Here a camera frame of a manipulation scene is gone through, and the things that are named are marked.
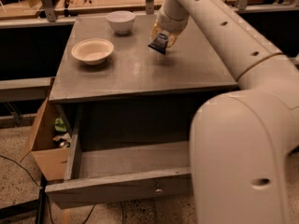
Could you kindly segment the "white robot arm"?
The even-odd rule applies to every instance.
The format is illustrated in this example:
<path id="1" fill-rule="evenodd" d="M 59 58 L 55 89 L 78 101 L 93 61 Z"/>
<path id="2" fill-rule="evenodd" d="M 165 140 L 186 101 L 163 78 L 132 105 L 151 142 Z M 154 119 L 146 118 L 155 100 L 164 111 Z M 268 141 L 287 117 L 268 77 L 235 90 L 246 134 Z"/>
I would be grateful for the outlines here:
<path id="1" fill-rule="evenodd" d="M 164 0 L 152 30 L 194 21 L 237 83 L 196 112 L 190 130 L 199 224 L 290 224 L 286 156 L 299 145 L 299 74 L 221 0 Z"/>

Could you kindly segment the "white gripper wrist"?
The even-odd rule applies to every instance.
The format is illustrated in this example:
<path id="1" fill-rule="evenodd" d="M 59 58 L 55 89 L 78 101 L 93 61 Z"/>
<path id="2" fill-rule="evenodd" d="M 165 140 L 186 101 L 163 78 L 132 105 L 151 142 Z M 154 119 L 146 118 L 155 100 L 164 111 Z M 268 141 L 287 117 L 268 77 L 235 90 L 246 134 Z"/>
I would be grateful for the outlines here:
<path id="1" fill-rule="evenodd" d="M 157 13 L 157 21 L 152 27 L 150 38 L 154 40 L 162 31 L 170 33 L 168 35 L 167 47 L 170 49 L 177 42 L 180 33 L 186 28 L 189 16 L 183 19 L 174 19 L 167 15 L 161 7 Z"/>

